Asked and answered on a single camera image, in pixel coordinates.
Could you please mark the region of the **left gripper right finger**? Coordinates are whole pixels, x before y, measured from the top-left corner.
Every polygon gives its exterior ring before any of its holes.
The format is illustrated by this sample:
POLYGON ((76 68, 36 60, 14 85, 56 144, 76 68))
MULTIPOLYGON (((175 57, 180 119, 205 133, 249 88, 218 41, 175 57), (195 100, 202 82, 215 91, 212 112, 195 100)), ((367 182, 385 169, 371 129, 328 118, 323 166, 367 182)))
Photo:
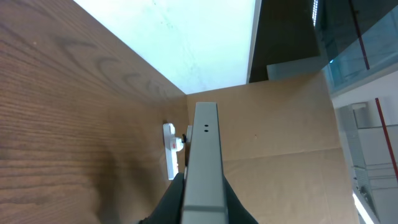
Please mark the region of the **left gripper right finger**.
POLYGON ((228 209, 229 224, 258 224, 256 219, 244 208, 239 201, 234 190, 230 186, 226 177, 224 177, 224 186, 226 191, 226 201, 228 209))

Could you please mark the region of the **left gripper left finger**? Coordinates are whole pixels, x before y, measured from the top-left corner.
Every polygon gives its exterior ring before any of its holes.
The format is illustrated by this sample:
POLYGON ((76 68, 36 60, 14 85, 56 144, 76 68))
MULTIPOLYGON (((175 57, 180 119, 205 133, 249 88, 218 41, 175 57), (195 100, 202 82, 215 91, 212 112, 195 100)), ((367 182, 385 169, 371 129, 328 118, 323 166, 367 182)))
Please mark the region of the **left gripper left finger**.
POLYGON ((138 224, 179 224, 184 193, 184 174, 178 173, 154 211, 138 224))

